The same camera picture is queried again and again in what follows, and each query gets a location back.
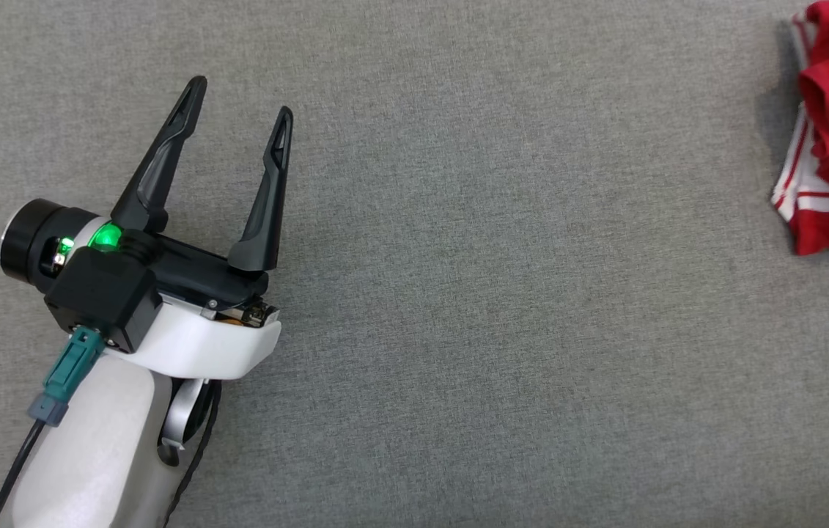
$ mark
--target gray carpet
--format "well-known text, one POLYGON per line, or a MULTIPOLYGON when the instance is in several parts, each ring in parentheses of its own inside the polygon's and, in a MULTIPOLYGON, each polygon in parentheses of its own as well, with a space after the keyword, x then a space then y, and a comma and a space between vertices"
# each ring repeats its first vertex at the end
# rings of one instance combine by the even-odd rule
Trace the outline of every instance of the gray carpet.
MULTIPOLYGON (((0 234, 110 210, 205 74, 167 234, 226 251, 290 105, 284 335, 172 526, 829 526, 802 6, 4 0, 0 234)), ((0 483, 62 339, 0 270, 0 483)))

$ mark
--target green led light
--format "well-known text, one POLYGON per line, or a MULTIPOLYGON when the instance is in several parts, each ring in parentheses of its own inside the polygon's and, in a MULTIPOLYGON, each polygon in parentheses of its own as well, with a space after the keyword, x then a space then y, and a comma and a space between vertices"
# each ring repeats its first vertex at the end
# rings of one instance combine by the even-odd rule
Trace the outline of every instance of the green led light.
POLYGON ((59 254, 68 254, 69 251, 72 251, 72 248, 75 246, 75 241, 72 238, 66 237, 59 241, 59 250, 56 253, 59 254))
POLYGON ((115 224, 105 224, 99 227, 92 239, 89 241, 89 247, 93 247, 99 251, 114 251, 118 249, 118 240, 122 231, 120 227, 115 224))

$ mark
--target black strap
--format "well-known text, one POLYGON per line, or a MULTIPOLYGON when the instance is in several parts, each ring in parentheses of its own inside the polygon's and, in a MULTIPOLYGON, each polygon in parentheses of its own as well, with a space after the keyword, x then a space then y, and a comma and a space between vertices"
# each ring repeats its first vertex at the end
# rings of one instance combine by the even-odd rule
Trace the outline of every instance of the black strap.
POLYGON ((20 475, 20 471, 23 470, 23 465, 26 464, 26 459, 29 457, 29 452, 33 450, 33 447, 36 445, 36 440, 39 439, 40 433, 43 431, 43 425, 46 425, 45 422, 42 420, 37 420, 33 423, 33 427, 29 429, 29 434, 26 435, 26 440, 23 441, 23 445, 20 447, 20 451, 16 454, 16 458, 13 459, 13 464, 10 467, 10 470, 7 472, 7 478, 4 479, 4 483, 1 486, 0 492, 0 518, 1 518, 1 511, 3 511, 3 507, 7 502, 7 498, 10 497, 10 492, 13 491, 13 485, 16 484, 16 479, 18 479, 20 475))
POLYGON ((199 467, 199 462, 202 461, 202 453, 206 450, 206 444, 209 444, 209 437, 213 435, 215 419, 219 415, 219 400, 222 398, 222 381, 215 380, 210 383, 215 384, 215 388, 213 389, 213 404, 209 408, 209 420, 206 421, 206 428, 202 431, 202 440, 199 441, 199 447, 196 448, 193 461, 190 462, 189 468, 186 469, 186 474, 183 475, 183 480, 180 481, 180 487, 177 488, 176 494, 173 495, 173 502, 170 502, 170 508, 166 509, 166 517, 163 519, 164 526, 170 522, 170 515, 173 514, 173 510, 180 503, 180 496, 183 495, 183 491, 186 491, 186 488, 189 486, 189 481, 193 479, 193 472, 199 467))

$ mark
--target black camera lens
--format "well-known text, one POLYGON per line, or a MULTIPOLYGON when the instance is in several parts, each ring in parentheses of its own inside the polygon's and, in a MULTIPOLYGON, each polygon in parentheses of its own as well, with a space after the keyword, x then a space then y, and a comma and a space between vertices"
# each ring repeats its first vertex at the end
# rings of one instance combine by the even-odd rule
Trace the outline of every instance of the black camera lens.
POLYGON ((48 260, 62 238, 74 238, 98 215, 37 198, 20 208, 1 237, 1 268, 7 276, 45 291, 55 280, 48 260))

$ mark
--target white stripe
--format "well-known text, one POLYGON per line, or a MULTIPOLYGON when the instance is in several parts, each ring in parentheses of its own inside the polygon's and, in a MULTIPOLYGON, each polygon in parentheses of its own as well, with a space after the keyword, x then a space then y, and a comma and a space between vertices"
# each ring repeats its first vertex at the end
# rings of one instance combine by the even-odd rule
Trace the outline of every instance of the white stripe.
POLYGON ((799 197, 799 209, 829 213, 829 197, 799 197))
POLYGON ((776 181, 775 187, 773 187, 773 205, 778 203, 779 198, 786 195, 788 191, 795 191, 798 187, 798 181, 796 180, 793 180, 789 183, 789 185, 787 185, 786 182, 789 181, 790 178, 794 177, 792 174, 792 165, 795 164, 795 153, 798 151, 799 141, 802 139, 803 128, 809 127, 810 124, 811 121, 808 119, 806 114, 806 107, 804 104, 800 104, 799 117, 795 120, 795 130, 792 131, 792 143, 789 144, 789 150, 786 152, 786 164, 783 165, 782 172, 779 173, 779 181, 776 181))
POLYGON ((792 16, 792 23, 789 25, 789 29, 792 30, 792 44, 795 47, 795 56, 799 59, 799 70, 804 70, 809 65, 808 55, 815 46, 817 28, 819 28, 817 24, 807 21, 803 13, 797 13, 792 16), (806 33, 804 40, 798 23, 802 24, 804 33, 806 33))
POLYGON ((783 201, 782 205, 775 208, 779 211, 779 216, 783 218, 785 221, 792 221, 792 217, 795 216, 795 198, 790 197, 788 200, 783 201))

